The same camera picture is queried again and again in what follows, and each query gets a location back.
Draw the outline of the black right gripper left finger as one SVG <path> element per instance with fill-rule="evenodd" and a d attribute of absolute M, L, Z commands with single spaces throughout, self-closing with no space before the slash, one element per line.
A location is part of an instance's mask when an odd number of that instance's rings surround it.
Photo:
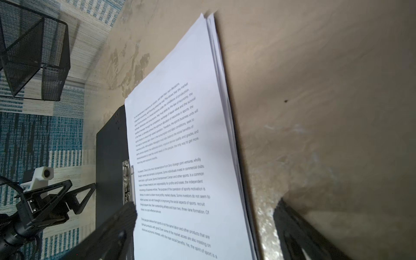
<path fill-rule="evenodd" d="M 136 219 L 135 204 L 126 203 L 62 259 L 133 260 L 133 231 Z"/>

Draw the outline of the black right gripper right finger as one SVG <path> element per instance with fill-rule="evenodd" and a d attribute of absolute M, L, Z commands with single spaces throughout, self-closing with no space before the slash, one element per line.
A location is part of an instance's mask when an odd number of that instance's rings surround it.
<path fill-rule="evenodd" d="M 350 257 L 319 233 L 283 199 L 273 214 L 285 260 L 349 260 Z"/>

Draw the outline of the red and black ring binder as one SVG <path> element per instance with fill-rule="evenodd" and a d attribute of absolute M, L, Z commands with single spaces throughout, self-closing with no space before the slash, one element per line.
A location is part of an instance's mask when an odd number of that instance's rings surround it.
<path fill-rule="evenodd" d="M 121 106 L 96 134 L 96 227 L 129 202 L 134 202 L 133 167 Z"/>

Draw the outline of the white text paper back sheet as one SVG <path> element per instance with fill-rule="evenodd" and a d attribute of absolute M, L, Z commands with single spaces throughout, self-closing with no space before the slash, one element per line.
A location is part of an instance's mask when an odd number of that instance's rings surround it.
<path fill-rule="evenodd" d="M 125 111 L 134 258 L 259 259 L 214 15 L 197 19 Z"/>

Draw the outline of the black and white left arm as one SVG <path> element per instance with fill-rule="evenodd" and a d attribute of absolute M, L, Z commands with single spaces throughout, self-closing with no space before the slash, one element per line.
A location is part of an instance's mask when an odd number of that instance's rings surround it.
<path fill-rule="evenodd" d="M 1 183 L 16 188 L 17 198 L 21 200 L 15 214 L 1 215 L 2 260 L 11 260 L 16 255 L 22 259 L 23 253 L 19 249 L 32 241 L 36 242 L 35 254 L 41 246 L 39 234 L 46 228 L 66 223 L 70 210 L 76 215 L 81 214 L 96 190 L 96 184 L 92 183 L 71 191 L 70 180 L 31 191 L 24 191 L 9 180 Z"/>

